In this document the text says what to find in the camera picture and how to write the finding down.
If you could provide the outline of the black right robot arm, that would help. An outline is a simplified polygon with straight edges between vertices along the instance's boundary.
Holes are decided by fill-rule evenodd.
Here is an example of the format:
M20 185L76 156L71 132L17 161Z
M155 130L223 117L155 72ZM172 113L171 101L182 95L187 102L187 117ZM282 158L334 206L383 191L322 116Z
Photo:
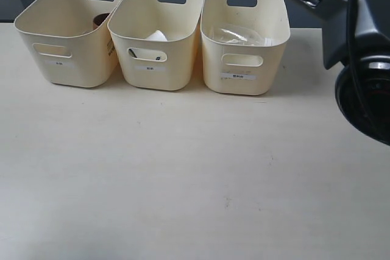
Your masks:
M294 0L321 21L326 69L342 64L335 99L362 134L389 144L388 0Z

